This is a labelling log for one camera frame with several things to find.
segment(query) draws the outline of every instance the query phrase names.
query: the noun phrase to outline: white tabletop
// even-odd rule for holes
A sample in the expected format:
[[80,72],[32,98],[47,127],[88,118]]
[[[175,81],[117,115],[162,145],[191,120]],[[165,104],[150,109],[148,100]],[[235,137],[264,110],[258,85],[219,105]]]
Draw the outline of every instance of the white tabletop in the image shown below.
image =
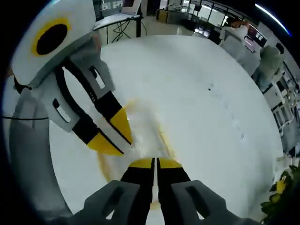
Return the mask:
[[[248,216],[256,195],[272,184],[282,144],[266,100],[243,68],[210,40],[188,36],[129,39],[103,47],[101,57],[120,103],[149,103],[191,180]],[[80,84],[70,75],[66,81],[79,105],[94,114]],[[106,184],[96,153],[53,123],[50,142],[62,194],[77,212]],[[160,210],[151,210],[147,224],[160,220]]]
[[107,27],[114,23],[120,23],[120,22],[123,22],[126,20],[134,20],[139,17],[140,17],[140,15],[129,15],[129,14],[125,14],[125,13],[113,14],[113,15],[103,18],[102,20],[97,21],[94,26],[94,30],[98,30],[100,28]]

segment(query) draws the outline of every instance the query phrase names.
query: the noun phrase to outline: person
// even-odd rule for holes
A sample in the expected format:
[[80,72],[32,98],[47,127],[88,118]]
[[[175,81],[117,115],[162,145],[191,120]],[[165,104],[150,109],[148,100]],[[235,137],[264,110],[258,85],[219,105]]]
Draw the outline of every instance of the person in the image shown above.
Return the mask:
[[264,91],[273,77],[283,69],[284,52],[284,47],[280,43],[277,43],[276,47],[268,45],[260,51],[261,61],[252,74],[252,79],[261,91]]
[[225,31],[231,32],[239,39],[244,40],[245,36],[248,34],[249,26],[250,23],[247,21],[242,21],[238,18],[228,17],[220,33],[221,43],[224,41]]

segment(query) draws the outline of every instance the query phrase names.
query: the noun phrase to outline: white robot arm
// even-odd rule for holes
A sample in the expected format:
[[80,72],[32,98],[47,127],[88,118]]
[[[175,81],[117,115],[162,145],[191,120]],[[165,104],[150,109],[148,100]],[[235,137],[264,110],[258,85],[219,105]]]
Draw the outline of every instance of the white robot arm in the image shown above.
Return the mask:
[[[121,147],[74,101],[62,69],[77,78],[97,111],[131,144],[125,110],[112,93],[109,70],[100,59],[101,40],[99,33],[93,32],[95,21],[92,0],[52,0],[24,34],[12,59],[12,70],[15,80],[31,88],[32,95],[45,105],[49,119],[59,127],[74,131],[91,149],[122,155]],[[96,81],[98,75],[104,88]]]

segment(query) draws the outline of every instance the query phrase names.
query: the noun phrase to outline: black circle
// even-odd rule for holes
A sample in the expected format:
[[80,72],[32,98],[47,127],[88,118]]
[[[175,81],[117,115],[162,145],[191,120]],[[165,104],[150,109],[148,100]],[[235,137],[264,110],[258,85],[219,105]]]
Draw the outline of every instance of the black circle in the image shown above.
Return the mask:
[[47,55],[55,50],[67,36],[68,28],[64,24],[56,24],[48,29],[37,41],[37,53]]

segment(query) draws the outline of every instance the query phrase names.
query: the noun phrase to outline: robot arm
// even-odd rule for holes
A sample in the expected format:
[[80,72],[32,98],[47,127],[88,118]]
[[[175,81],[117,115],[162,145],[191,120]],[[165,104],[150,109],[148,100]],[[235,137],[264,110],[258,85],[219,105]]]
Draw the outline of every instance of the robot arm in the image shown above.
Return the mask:
[[[112,93],[109,70],[100,59],[100,36],[93,33],[95,21],[91,0],[52,0],[24,34],[12,59],[12,70],[18,83],[31,88],[32,95],[45,105],[49,119],[59,127],[73,131],[91,149],[122,155],[122,146],[114,144],[80,108],[64,79],[62,68],[76,77],[97,111],[131,144],[125,110]],[[104,88],[96,81],[98,75]]]

